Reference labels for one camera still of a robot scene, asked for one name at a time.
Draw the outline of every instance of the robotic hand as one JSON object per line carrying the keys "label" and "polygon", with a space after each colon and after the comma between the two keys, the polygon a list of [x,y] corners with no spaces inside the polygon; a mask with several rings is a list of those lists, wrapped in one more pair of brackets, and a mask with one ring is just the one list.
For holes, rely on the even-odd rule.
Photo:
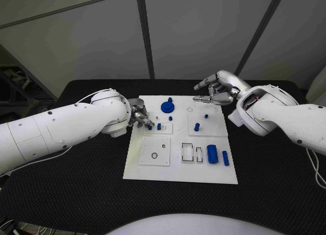
{"label": "robotic hand", "polygon": [[273,85],[251,87],[232,73],[222,70],[195,86],[208,86],[209,96],[195,96],[195,102],[237,106],[228,118],[260,136],[278,126],[293,143],[326,155],[326,107],[300,105],[290,94]]}
{"label": "robotic hand", "polygon": [[68,149],[100,132],[118,137],[136,121],[137,127],[154,125],[141,99],[127,100],[113,89],[91,95],[89,104],[79,100],[0,125],[0,175],[36,158]]}

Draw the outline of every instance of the white platform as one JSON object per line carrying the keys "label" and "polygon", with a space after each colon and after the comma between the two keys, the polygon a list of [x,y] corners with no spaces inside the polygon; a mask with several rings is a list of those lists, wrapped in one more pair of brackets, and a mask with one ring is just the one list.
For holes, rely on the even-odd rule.
{"label": "white platform", "polygon": [[[169,97],[173,99],[175,111],[166,114],[162,112],[162,103]],[[144,126],[133,127],[123,178],[238,184],[221,107],[195,103],[193,96],[141,95],[140,98],[144,100],[150,120],[156,125],[151,131]],[[193,130],[193,122],[201,124],[198,132]],[[157,123],[164,127],[162,130],[157,130]],[[182,143],[193,145],[193,162],[188,164],[182,162]],[[208,162],[209,144],[216,146],[218,164]],[[201,163],[196,162],[196,147],[202,148]],[[222,151],[228,152],[229,166],[224,164]]]}

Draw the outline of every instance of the blue object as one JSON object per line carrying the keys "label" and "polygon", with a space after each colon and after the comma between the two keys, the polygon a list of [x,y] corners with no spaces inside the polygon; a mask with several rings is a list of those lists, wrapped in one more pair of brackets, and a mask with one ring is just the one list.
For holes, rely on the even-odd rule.
{"label": "blue object", "polygon": [[211,164],[218,163],[218,150],[214,144],[206,146],[208,149],[208,161]]}
{"label": "blue object", "polygon": [[162,104],[163,113],[169,114],[175,110],[175,105],[172,103],[172,98],[167,99],[167,102]]}
{"label": "blue object", "polygon": [[199,123],[196,123],[193,130],[199,131]]}
{"label": "blue object", "polygon": [[224,154],[225,166],[228,166],[228,153],[226,153],[226,151],[222,151],[222,154]]}

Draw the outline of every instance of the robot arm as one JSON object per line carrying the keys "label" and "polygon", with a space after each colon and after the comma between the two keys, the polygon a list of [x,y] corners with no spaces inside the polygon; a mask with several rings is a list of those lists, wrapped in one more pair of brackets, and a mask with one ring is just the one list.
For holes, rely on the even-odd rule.
{"label": "robot arm", "polygon": [[0,125],[0,175],[36,158],[68,149],[98,133],[118,137],[133,123],[154,125],[141,99],[108,89],[91,104],[75,103]]}
{"label": "robot arm", "polygon": [[[326,155],[326,107],[299,105],[287,92],[271,85],[251,88],[224,70],[209,76],[195,90],[206,85],[209,96],[195,96],[193,100],[226,105],[237,98],[237,108],[228,118],[238,127],[245,125],[257,135],[265,136],[278,126],[293,143]],[[221,85],[228,90],[225,93],[219,91]]]}

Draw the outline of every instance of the black table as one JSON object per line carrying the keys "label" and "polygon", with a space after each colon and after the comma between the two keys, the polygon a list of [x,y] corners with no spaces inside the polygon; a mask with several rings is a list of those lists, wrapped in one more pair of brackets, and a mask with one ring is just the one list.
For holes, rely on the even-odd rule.
{"label": "black table", "polygon": [[[199,95],[198,81],[78,80],[56,107],[114,88],[127,97]],[[248,81],[280,86],[300,103],[304,96],[287,81]],[[224,107],[225,116],[234,104]],[[203,213],[260,224],[286,234],[326,234],[326,190],[314,181],[304,148],[280,129],[265,137],[226,119],[238,185],[123,180],[130,144],[100,134],[59,158],[16,171],[0,193],[0,215],[50,228],[102,234],[134,220],[166,213]],[[320,172],[326,178],[326,157]]]}

